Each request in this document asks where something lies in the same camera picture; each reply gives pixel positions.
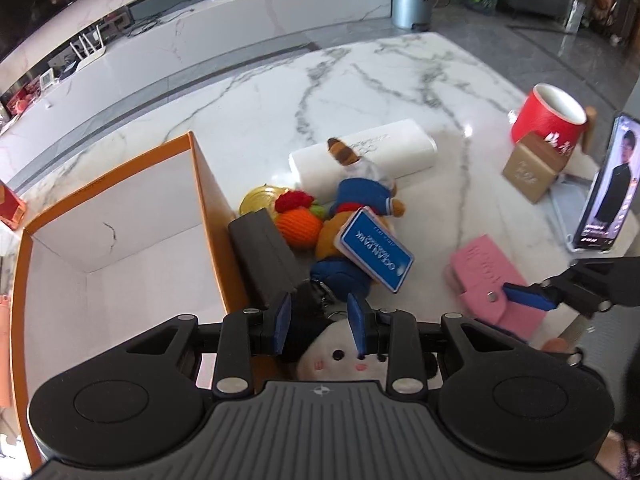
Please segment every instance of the white marble table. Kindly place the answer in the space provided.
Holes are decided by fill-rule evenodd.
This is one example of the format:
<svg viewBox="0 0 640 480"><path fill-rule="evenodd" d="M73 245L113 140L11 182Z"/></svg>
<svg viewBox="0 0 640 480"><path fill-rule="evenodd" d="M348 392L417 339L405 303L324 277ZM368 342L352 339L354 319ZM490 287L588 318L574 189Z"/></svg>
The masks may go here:
<svg viewBox="0 0 640 480"><path fill-rule="evenodd" d="M396 229L416 261L398 295L377 287L370 302L435 321L459 309L442 278L449 255L479 235L490 234L531 282L562 272L571 258L543 208L500 174L512 149L507 113L523 101L514 86L437 34L351 44L256 68L156 108L69 160L24 197L32 217L111 168L193 130L237 207L255 186L291 184L287 155L293 150L413 118L439 148L434 168L399 182L408 211ZM576 152L570 170L590 177L596 167ZM624 255L637 232L630 217L614 255ZM549 314L535 341L559 335L574 318L566 307Z"/></svg>

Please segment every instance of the smartphone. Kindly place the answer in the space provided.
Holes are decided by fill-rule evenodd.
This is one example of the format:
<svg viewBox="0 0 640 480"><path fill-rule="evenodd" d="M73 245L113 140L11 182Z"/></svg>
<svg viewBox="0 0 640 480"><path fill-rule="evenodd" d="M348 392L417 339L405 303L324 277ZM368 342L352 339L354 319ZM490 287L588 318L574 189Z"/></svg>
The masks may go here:
<svg viewBox="0 0 640 480"><path fill-rule="evenodd" d="M587 198L575 232L575 249L607 251L618 238L640 178L640 121L614 118L604 164Z"/></svg>

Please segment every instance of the blue card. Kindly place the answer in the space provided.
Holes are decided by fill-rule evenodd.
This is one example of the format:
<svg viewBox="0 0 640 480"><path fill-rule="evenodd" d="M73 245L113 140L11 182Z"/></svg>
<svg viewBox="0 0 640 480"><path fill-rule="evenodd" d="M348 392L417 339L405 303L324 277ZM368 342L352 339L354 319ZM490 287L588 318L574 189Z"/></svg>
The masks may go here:
<svg viewBox="0 0 640 480"><path fill-rule="evenodd" d="M339 235L350 259L367 274L396 293L414 262L414 256L380 227L368 209L360 209Z"/></svg>

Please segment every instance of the pink card holder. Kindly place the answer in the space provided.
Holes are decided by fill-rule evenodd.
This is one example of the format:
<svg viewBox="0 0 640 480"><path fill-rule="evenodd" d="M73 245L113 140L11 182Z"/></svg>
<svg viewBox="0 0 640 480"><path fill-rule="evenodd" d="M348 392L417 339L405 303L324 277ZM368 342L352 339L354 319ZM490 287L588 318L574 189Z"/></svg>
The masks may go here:
<svg viewBox="0 0 640 480"><path fill-rule="evenodd" d="M531 338L546 315L507 299L503 283L527 283L488 235L476 238L451 256L446 278L470 316L524 340Z"/></svg>

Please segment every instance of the white plush toy face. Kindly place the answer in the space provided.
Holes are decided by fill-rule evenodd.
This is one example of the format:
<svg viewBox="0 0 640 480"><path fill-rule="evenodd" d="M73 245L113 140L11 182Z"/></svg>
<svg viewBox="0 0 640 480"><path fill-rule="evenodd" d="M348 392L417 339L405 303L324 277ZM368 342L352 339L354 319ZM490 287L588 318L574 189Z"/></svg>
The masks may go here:
<svg viewBox="0 0 640 480"><path fill-rule="evenodd" d="M296 369L299 381L370 381L386 383L386 356L358 359L346 319L329 325L311 344Z"/></svg>

